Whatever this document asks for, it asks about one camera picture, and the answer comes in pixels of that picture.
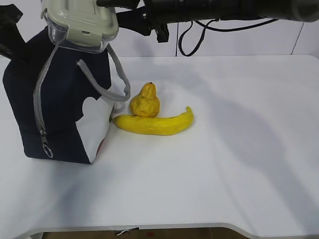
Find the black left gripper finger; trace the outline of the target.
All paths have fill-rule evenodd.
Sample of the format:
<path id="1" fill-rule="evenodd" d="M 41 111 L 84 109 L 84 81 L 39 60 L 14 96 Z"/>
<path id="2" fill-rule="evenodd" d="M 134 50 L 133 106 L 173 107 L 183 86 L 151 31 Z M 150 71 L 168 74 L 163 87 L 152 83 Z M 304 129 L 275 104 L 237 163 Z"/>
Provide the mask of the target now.
<path id="1" fill-rule="evenodd" d="M 26 61 L 26 42 L 17 23 L 23 13 L 14 4 L 0 6 L 0 54 L 8 59 Z"/>

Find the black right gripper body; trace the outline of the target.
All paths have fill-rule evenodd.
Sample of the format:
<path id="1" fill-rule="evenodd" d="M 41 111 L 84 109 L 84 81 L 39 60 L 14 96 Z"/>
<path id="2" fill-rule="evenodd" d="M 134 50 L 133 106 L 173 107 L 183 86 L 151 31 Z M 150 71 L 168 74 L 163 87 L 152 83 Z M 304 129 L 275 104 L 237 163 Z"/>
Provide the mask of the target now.
<path id="1" fill-rule="evenodd" d="M 190 21 L 193 0 L 145 0 L 144 6 L 138 7 L 138 0 L 97 0 L 98 6 L 121 7 L 126 11 L 116 13 L 120 28 L 149 36 L 152 31 L 159 43 L 169 39 L 169 23 Z"/>

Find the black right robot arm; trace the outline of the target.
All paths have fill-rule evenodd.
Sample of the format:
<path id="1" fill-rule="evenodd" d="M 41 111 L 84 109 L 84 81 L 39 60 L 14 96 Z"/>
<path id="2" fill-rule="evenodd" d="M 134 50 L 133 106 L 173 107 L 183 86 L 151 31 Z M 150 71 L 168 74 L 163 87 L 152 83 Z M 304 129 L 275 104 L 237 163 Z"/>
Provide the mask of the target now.
<path id="1" fill-rule="evenodd" d="M 124 8 L 116 14 L 119 27 L 143 36 L 154 30 L 159 43 L 168 41 L 170 23 L 265 18 L 314 22 L 319 18 L 317 0 L 146 0 L 143 7 L 137 0 L 98 0 L 96 4 Z"/>

